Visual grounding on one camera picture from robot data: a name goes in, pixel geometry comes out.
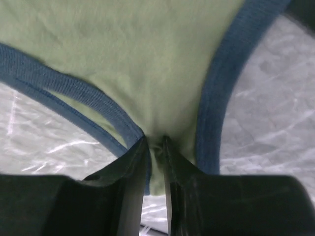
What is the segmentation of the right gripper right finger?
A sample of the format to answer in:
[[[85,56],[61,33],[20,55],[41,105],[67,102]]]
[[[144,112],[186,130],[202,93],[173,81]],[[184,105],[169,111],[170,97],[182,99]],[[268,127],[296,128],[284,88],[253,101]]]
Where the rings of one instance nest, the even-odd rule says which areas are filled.
[[[300,181],[281,175],[207,175],[163,139],[171,236],[312,236],[315,209]]]

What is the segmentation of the olive green tank top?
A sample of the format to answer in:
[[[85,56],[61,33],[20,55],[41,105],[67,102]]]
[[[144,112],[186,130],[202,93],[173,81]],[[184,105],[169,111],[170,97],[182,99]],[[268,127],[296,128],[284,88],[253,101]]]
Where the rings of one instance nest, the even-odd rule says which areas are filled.
[[[239,75],[287,0],[3,0],[0,79],[120,157],[146,136],[145,194],[164,193],[163,136],[206,174]]]

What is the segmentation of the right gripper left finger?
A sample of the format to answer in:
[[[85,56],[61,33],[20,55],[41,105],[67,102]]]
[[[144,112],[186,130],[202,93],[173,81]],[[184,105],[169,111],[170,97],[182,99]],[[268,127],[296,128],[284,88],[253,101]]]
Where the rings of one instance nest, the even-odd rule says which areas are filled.
[[[136,236],[147,166],[141,138],[105,168],[75,180],[60,175],[1,175],[3,236]]]

